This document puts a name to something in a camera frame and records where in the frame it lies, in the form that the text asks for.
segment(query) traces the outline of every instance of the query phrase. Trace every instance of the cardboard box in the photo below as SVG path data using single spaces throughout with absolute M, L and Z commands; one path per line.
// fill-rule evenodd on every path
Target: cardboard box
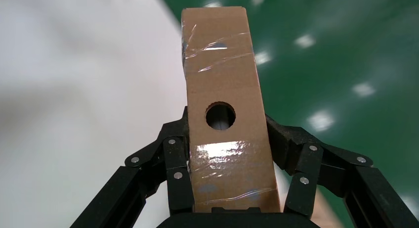
M 246 10 L 185 9 L 182 37 L 195 212 L 279 212 Z

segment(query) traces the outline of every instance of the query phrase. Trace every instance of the white wall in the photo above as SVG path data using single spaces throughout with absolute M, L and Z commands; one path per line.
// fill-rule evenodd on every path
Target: white wall
M 0 0 L 0 26 L 0 227 L 69 227 L 181 117 L 180 25 L 161 0 Z M 168 217 L 166 184 L 141 217 Z

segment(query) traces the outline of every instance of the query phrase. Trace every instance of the clear packing tape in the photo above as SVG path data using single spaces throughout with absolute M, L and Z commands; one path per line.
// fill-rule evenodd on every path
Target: clear packing tape
M 234 62 L 231 61 L 237 58 L 251 57 L 254 59 L 253 48 L 240 44 L 240 42 L 246 43 L 251 38 L 250 32 L 239 32 L 221 38 L 214 37 L 212 41 L 204 43 L 201 39 L 195 38 L 196 29 L 197 24 L 193 26 L 188 39 L 182 38 L 182 63 L 185 75 L 186 69 L 199 73 L 216 68 L 228 68 L 228 64 L 234 65 Z M 192 59 L 194 57 L 200 62 L 205 59 L 207 64 L 199 68 L 187 67 L 194 65 L 188 64 L 188 61 L 195 61 Z
M 257 145 L 258 143 L 246 141 L 229 141 L 195 146 L 193 150 L 196 158 L 191 160 L 199 163 L 190 168 L 190 173 L 195 179 L 202 181 L 194 194 L 203 198 L 196 201 L 195 205 L 246 209 L 252 207 L 251 204 L 255 201 L 269 202 L 266 201 L 269 193 L 277 193 L 276 185 L 266 184 L 261 187 L 258 183 L 260 175 L 246 172 L 258 173 L 261 167 L 267 167 L 264 163 L 252 160 L 254 156 L 258 156 L 255 150 Z M 233 192 L 230 189 L 232 182 L 237 186 Z M 219 198 L 220 192 L 224 193 L 224 197 Z

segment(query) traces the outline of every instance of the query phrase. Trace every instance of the screw head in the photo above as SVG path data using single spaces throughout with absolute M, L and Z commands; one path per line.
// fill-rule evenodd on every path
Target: screw head
M 181 172 L 176 172 L 174 173 L 173 177 L 178 180 L 183 177 L 183 174 Z
M 131 162 L 132 162 L 132 163 L 137 163 L 138 161 L 140 161 L 140 158 L 138 158 L 138 157 L 133 157 L 133 158 L 131 159 Z
M 356 158 L 356 160 L 361 162 L 361 163 L 365 163 L 367 161 L 364 157 L 358 157 L 358 158 Z
M 308 178 L 306 178 L 306 177 L 301 177 L 300 182 L 303 183 L 303 184 L 308 184 L 309 183 Z

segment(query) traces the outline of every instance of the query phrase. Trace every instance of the green epoxy floor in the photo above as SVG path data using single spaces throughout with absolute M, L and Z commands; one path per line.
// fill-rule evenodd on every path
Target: green epoxy floor
M 419 217 L 419 0 L 164 1 L 179 21 L 187 7 L 245 7 L 266 113 L 371 157 Z

